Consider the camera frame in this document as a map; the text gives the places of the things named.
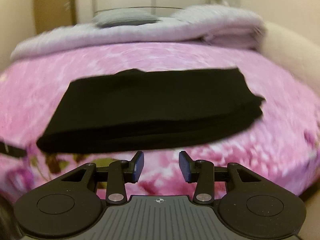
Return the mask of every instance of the ribbed surface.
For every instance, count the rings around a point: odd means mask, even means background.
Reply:
[[[226,228],[209,207],[186,196],[133,196],[109,207],[88,231],[69,240],[248,240]],[[25,236],[22,240],[32,240]],[[291,236],[287,240],[298,240]]]

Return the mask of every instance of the pillow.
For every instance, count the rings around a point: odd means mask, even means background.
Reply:
[[[146,11],[129,8],[114,9],[98,14],[92,19],[100,28],[113,27],[119,25],[142,25],[155,23],[158,17]]]

